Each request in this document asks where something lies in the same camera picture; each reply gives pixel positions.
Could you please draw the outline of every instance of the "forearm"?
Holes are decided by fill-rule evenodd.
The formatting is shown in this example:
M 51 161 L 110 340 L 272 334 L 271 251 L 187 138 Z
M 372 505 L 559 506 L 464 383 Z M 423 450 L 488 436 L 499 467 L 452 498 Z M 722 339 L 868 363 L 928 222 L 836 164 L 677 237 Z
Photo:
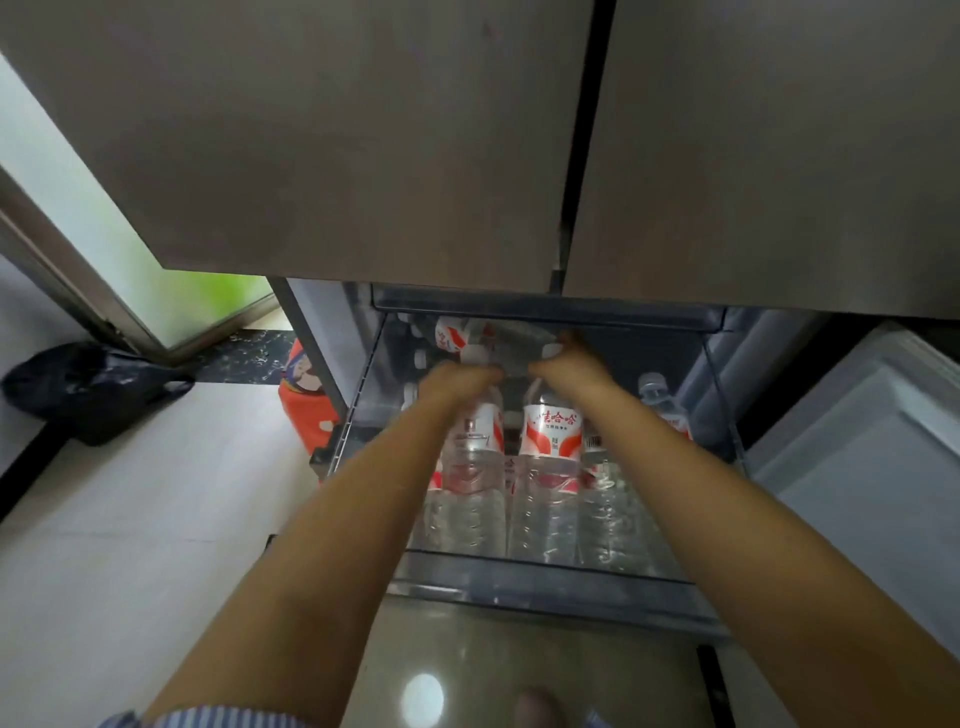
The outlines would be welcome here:
M 795 717 L 825 717 L 823 702 L 804 714 L 811 691 L 842 720 L 851 706 L 889 713 L 877 692 L 906 691 L 935 707 L 946 694 L 937 683 L 957 685 L 946 651 L 782 503 L 612 384 L 584 397 L 584 408 L 687 573 Z M 909 674 L 891 667 L 902 665 Z M 916 702 L 900 705 L 917 717 Z
M 455 406 L 418 402 L 292 519 L 146 717 L 226 704 L 337 725 Z

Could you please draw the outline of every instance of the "black marble floor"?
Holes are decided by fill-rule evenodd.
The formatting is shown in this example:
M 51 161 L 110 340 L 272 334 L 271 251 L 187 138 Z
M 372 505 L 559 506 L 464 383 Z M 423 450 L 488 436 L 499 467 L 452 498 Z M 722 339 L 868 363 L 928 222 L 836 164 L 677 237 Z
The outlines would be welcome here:
M 197 381 L 276 385 L 296 338 L 293 331 L 241 328 L 198 353 L 184 368 Z

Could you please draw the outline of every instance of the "hand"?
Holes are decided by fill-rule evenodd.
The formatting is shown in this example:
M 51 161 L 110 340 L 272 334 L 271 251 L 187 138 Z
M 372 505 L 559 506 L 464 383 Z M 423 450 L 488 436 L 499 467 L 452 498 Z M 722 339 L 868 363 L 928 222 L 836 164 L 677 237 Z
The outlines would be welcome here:
M 459 412 L 473 404 L 483 391 L 503 379 L 499 367 L 474 367 L 442 361 L 421 382 L 418 400 L 444 400 Z
M 579 334 L 564 331 L 560 334 L 564 345 L 562 353 L 552 359 L 541 359 L 530 364 L 530 375 L 541 376 L 555 391 L 583 408 L 587 393 L 597 386 L 616 386 L 606 365 L 584 343 Z

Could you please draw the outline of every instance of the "black plastic bag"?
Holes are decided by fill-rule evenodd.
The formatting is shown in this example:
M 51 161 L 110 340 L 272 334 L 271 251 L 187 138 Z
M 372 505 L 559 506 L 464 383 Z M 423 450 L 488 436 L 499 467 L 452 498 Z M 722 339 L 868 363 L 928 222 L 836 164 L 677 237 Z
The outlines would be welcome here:
M 83 341 L 18 364 L 3 378 L 17 409 L 59 425 L 85 445 L 102 445 L 193 388 L 194 378 L 142 356 Z

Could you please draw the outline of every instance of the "gray refrigerator door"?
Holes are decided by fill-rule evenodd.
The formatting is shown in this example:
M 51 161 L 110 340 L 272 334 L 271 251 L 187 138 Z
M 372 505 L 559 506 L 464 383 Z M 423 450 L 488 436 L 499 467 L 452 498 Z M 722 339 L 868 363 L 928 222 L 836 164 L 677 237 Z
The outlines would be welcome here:
M 589 0 L 0 6 L 168 268 L 548 289 Z
M 960 657 L 960 365 L 884 325 L 747 462 Z
M 958 22 L 618 3 L 564 293 L 960 317 Z

